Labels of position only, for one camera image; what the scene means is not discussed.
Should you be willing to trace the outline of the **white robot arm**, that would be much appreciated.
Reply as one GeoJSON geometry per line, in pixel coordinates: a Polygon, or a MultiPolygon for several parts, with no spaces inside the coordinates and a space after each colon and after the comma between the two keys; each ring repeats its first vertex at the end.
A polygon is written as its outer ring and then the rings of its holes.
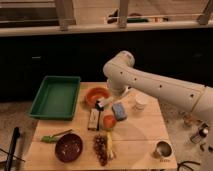
{"type": "Polygon", "coordinates": [[[207,144],[213,148],[213,88],[134,69],[135,59],[121,51],[105,63],[103,73],[111,92],[120,96],[127,86],[163,99],[195,114],[210,127],[207,144]]]}

